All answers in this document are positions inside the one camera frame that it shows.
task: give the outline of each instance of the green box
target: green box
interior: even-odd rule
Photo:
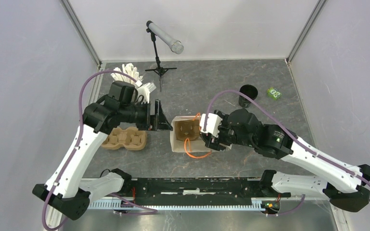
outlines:
[[[272,98],[272,99],[274,99],[274,100],[277,100],[278,98],[280,98],[281,93],[280,93],[277,89],[275,89],[275,88],[269,88],[269,89],[267,90],[267,95],[268,95],[270,98]]]

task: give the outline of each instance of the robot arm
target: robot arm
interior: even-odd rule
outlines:
[[[116,81],[111,85],[108,95],[88,105],[83,113],[83,135],[79,147],[75,146],[80,127],[60,166],[45,184],[35,185],[33,194],[45,201],[55,186],[49,205],[76,220],[87,210],[90,202],[120,191],[125,177],[119,172],[110,172],[90,183],[82,183],[81,179],[97,149],[121,122],[135,123],[139,130],[172,130],[159,100],[155,100],[155,114],[151,115],[147,96],[143,96],[142,102],[137,102],[140,94],[140,89],[136,90],[133,85]],[[55,182],[74,149],[73,158],[60,180]]]
[[[205,114],[200,126],[204,127]],[[218,110],[209,113],[206,131],[201,131],[205,146],[223,151],[225,146],[239,144],[252,147],[265,157],[283,160],[298,165],[316,176],[295,176],[266,170],[262,176],[264,187],[277,193],[329,198],[330,202],[346,211],[357,212],[369,202],[370,191],[365,183],[344,170],[313,156],[295,143],[278,125],[262,124],[246,109],[238,109],[226,115]],[[306,143],[299,142],[319,155],[350,169],[370,180],[370,166],[354,166],[339,161]]]

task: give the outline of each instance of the cable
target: cable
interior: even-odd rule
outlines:
[[[105,70],[105,71],[100,71],[100,72],[95,73],[94,75],[90,76],[83,83],[83,86],[81,87],[80,94],[79,94],[79,127],[80,127],[80,129],[79,129],[79,135],[77,137],[76,145],[74,146],[73,150],[71,151],[70,156],[67,158],[67,160],[66,160],[65,164],[63,165],[62,169],[59,171],[59,175],[57,175],[56,179],[54,180],[54,184],[53,184],[52,188],[50,189],[49,193],[47,194],[46,200],[45,200],[44,205],[43,205],[42,217],[41,217],[42,218],[42,225],[43,225],[43,227],[47,231],[55,231],[55,230],[58,230],[67,221],[67,218],[65,218],[63,221],[60,222],[60,224],[57,227],[50,228],[47,225],[47,222],[46,222],[46,210],[47,210],[47,206],[49,205],[49,200],[50,200],[51,196],[53,195],[53,192],[54,192],[56,186],[59,184],[60,178],[62,177],[63,173],[65,172],[65,170],[66,170],[67,166],[69,165],[71,159],[74,157],[74,154],[76,153],[76,150],[80,146],[81,137],[83,136],[83,128],[84,128],[84,126],[83,126],[83,106],[82,106],[82,99],[83,99],[84,89],[86,88],[87,84],[89,84],[90,80],[92,80],[96,76],[101,75],[101,74],[104,74],[104,73],[117,73],[117,74],[124,75],[124,76],[130,78],[134,82],[137,81],[133,77],[131,77],[131,76],[129,76],[129,75],[123,73],[123,72],[120,72],[120,71],[112,71],[112,70]]]
[[[111,172],[111,170],[110,170],[110,169],[106,168],[106,169],[104,169],[104,170],[100,173],[99,178],[101,178],[101,176],[103,175],[103,173],[104,173],[105,171],[108,171],[108,173],[110,173],[110,172]]]
[[[142,103],[143,103],[143,101],[144,101],[144,95],[140,95],[140,96],[138,96],[138,99],[137,99],[137,101],[136,101],[135,103],[142,104]]]
[[[292,210],[289,210],[289,211],[286,211],[286,212],[282,212],[282,213],[277,213],[277,214],[266,214],[266,217],[267,216],[271,216],[271,217],[278,217],[280,215],[287,215],[289,213],[292,213],[292,212],[295,212],[297,211],[301,206],[303,206],[304,204],[304,199],[305,199],[305,194],[303,194],[303,197],[301,198],[301,201],[300,203]]]
[[[186,152],[186,154],[188,154],[188,156],[190,156],[190,157],[192,157],[192,158],[194,158],[194,159],[202,159],[202,158],[205,158],[205,157],[207,157],[207,156],[209,156],[211,153],[212,153],[212,151],[210,151],[210,152],[208,152],[208,153],[206,153],[205,155],[203,155],[203,156],[194,156],[194,155],[192,155],[191,153],[189,153],[188,152],[188,150],[186,149],[186,142],[188,141],[188,143],[189,143],[189,151],[191,152],[192,150],[191,150],[191,141],[189,140],[189,138],[186,138],[185,139],[185,142],[184,142],[184,149],[185,149],[185,152]]]
[[[132,191],[132,202],[135,204],[135,187],[133,187],[131,191]]]
[[[276,203],[277,203],[277,202],[280,202],[280,200],[281,200],[281,194],[278,194],[278,196],[277,196],[277,200],[276,200]]]
[[[195,117],[192,119],[192,121],[196,120],[196,118],[198,118],[198,116],[200,116],[200,112],[198,112]]]
[[[313,150],[311,150],[310,148],[308,148],[307,146],[305,146],[304,144],[302,144],[300,141],[298,141],[295,136],[293,136],[289,130],[287,130],[287,128],[285,126],[283,126],[278,120],[276,120],[271,114],[269,114],[265,109],[263,109],[259,104],[257,104],[254,100],[252,100],[250,97],[248,97],[247,95],[243,94],[243,93],[240,93],[239,91],[237,90],[224,90],[224,91],[221,91],[219,93],[217,93],[213,99],[211,100],[211,102],[209,103],[208,105],[208,109],[206,110],[206,115],[205,115],[205,124],[203,125],[203,130],[206,132],[206,125],[207,125],[207,122],[208,122],[208,115],[209,115],[209,111],[211,110],[211,107],[213,105],[213,103],[216,101],[216,99],[225,94],[225,93],[235,93],[235,94],[238,94],[242,97],[244,97],[245,99],[247,99],[249,102],[251,102],[252,104],[254,104],[257,108],[260,109],[260,111],[262,111],[267,117],[269,117],[271,120],[273,120],[291,139],[293,139],[294,142],[296,142],[296,144],[298,144],[300,147],[304,148],[307,152],[311,153],[312,155],[314,155],[315,157],[318,157],[320,158],[321,160],[345,171],[346,173],[352,175],[352,176],[355,176],[356,178],[360,179],[362,182],[366,183],[369,187],[370,187],[370,182],[363,178],[362,176],[360,175],[356,175],[355,172],[347,169],[346,167],[343,167],[337,163],[335,163],[334,161],[331,161],[329,160],[328,158],[322,156],[322,155],[319,155],[317,154],[316,152],[314,152]]]
[[[278,213],[279,211],[278,210],[275,210],[274,208],[268,208],[268,209],[270,209],[270,210],[272,210],[273,212],[276,212],[276,213]]]
[[[137,205],[137,204],[134,204],[133,202],[131,201],[128,201],[126,199],[124,199],[122,196],[118,195],[117,193],[111,193],[110,194],[111,196],[114,196],[122,201],[124,201],[125,203],[129,204],[129,205],[132,205],[132,206],[135,206],[137,208],[142,208],[144,210],[148,210],[148,211],[151,211],[151,212],[145,212],[145,213],[123,213],[123,215],[130,215],[130,216],[142,216],[142,215],[151,215],[151,214],[156,214],[158,212],[158,210],[156,209],[153,209],[153,208],[147,208],[147,207],[144,207],[144,206],[141,206],[141,205]]]

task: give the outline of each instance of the brown egg carton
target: brown egg carton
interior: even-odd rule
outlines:
[[[115,128],[101,144],[105,149],[117,150],[124,147],[127,150],[139,151],[145,147],[146,132],[139,131],[136,127],[129,127],[125,130]]]

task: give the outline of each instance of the microphone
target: microphone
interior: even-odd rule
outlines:
[[[184,46],[182,43],[174,38],[172,38],[169,34],[159,28],[155,23],[152,21],[147,22],[147,27],[150,29],[155,35],[157,35],[162,41],[164,41],[171,49],[172,52],[176,54],[181,54],[184,51]]]

